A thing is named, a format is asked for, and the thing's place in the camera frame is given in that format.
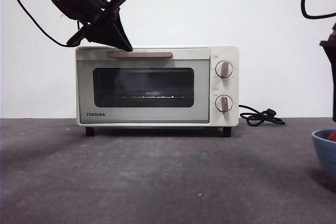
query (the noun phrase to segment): red object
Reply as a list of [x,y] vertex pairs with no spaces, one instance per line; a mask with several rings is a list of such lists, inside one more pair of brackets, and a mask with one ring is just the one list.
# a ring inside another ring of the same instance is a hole
[[329,137],[328,140],[336,142],[336,131],[334,131]]

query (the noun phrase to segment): plug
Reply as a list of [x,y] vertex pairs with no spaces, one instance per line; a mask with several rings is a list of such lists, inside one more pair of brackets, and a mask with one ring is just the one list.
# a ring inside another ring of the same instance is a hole
[[266,114],[267,114],[269,117],[273,118],[277,113],[276,113],[274,110],[267,109],[267,110],[266,110]]

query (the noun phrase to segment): control knob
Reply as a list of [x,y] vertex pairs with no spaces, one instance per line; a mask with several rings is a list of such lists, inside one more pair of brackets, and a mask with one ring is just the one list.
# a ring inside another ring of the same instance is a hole
[[232,64],[228,61],[221,61],[216,66],[216,74],[223,79],[231,76],[232,72]]
[[232,104],[231,97],[227,95],[221,95],[215,102],[216,108],[223,113],[230,111],[232,109]]

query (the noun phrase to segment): oven window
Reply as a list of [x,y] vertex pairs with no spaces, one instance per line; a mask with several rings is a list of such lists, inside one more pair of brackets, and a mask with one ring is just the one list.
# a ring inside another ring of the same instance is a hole
[[189,108],[192,68],[96,68],[94,103],[100,108]]

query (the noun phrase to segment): white wall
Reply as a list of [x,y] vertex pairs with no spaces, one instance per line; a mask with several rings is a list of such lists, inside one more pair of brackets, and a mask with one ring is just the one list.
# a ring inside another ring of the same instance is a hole
[[[59,41],[76,31],[50,0],[22,1]],[[335,12],[336,0],[307,0],[307,9]],[[1,0],[1,14],[1,117],[75,117],[74,49],[45,38],[15,0]],[[332,114],[331,69],[319,41],[336,18],[304,19],[300,0],[128,0],[121,19],[133,46],[238,45],[241,104],[282,117]]]

